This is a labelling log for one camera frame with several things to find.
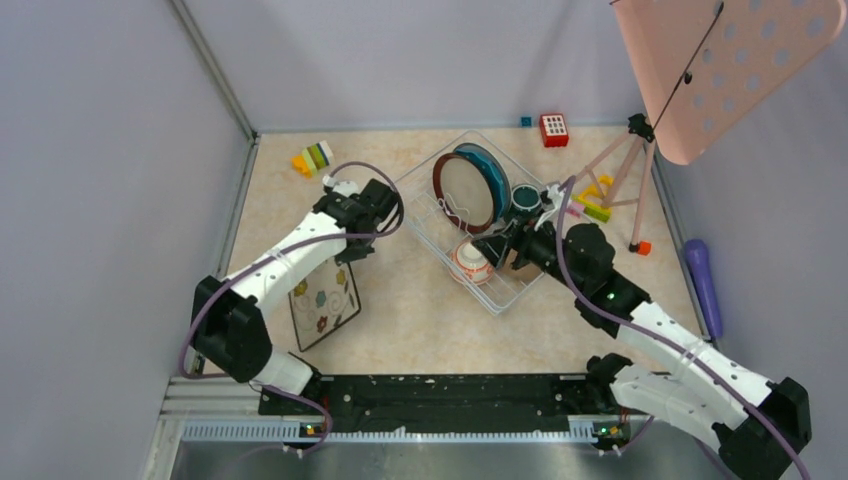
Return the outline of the orange patterned white bowl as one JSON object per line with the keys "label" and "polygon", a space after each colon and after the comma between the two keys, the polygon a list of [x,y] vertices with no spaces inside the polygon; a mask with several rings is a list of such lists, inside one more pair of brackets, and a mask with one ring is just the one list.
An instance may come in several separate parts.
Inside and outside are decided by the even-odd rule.
{"label": "orange patterned white bowl", "polygon": [[495,274],[493,265],[472,245],[470,239],[464,240],[451,253],[453,267],[449,273],[457,282],[470,282],[474,285],[487,283]]}

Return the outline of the dark green mug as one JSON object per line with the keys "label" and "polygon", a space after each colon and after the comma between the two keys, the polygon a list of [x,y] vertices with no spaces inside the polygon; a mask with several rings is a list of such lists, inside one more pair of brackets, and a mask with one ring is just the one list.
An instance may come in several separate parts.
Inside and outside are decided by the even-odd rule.
{"label": "dark green mug", "polygon": [[518,223],[532,221],[543,210],[541,192],[534,185],[522,183],[511,190],[509,218]]}

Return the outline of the square leaf patterned plate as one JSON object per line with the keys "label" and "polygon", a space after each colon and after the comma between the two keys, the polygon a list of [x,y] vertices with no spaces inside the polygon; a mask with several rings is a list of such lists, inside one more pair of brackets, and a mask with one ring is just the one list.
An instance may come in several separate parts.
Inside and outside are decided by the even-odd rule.
{"label": "square leaf patterned plate", "polygon": [[330,259],[319,265],[289,293],[288,300],[298,350],[306,352],[362,310],[350,263]]}

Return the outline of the teal polka dot plate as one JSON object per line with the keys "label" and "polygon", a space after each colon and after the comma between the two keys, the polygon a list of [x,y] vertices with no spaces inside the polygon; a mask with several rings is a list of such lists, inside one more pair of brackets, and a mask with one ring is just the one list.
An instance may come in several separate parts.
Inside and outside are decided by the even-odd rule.
{"label": "teal polka dot plate", "polygon": [[476,143],[461,143],[453,152],[467,158],[483,173],[494,199],[494,222],[501,220],[511,203],[509,178],[502,165],[489,150]]}

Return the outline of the red rimmed round plate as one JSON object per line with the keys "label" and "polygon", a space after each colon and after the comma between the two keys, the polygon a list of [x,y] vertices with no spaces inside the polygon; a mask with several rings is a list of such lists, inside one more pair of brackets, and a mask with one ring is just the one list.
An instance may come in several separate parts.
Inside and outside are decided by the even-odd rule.
{"label": "red rimmed round plate", "polygon": [[494,223],[495,200],[485,175],[466,157],[440,156],[432,171],[433,190],[448,220],[469,234],[480,234]]}

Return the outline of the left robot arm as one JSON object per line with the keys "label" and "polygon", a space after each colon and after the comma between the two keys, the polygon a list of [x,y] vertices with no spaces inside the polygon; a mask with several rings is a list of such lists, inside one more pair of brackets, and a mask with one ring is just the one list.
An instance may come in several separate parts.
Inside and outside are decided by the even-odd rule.
{"label": "left robot arm", "polygon": [[399,193],[380,180],[359,188],[326,179],[321,198],[285,238],[235,274],[198,283],[188,346],[238,383],[282,391],[295,412],[314,410],[321,397],[314,369],[273,346],[265,318],[321,267],[373,253],[380,225],[400,205]]}

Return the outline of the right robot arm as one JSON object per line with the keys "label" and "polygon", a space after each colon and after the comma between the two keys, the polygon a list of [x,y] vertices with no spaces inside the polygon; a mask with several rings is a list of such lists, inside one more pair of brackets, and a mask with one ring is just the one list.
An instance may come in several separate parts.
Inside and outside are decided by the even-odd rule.
{"label": "right robot arm", "polygon": [[566,234],[551,222],[512,226],[473,240],[496,266],[513,254],[568,287],[584,320],[660,362],[666,374],[608,354],[587,364],[589,404],[641,411],[715,452],[741,479],[779,479],[811,439],[809,395],[790,377],[780,382],[746,369],[668,315],[650,295],[615,270],[614,248],[595,224]]}

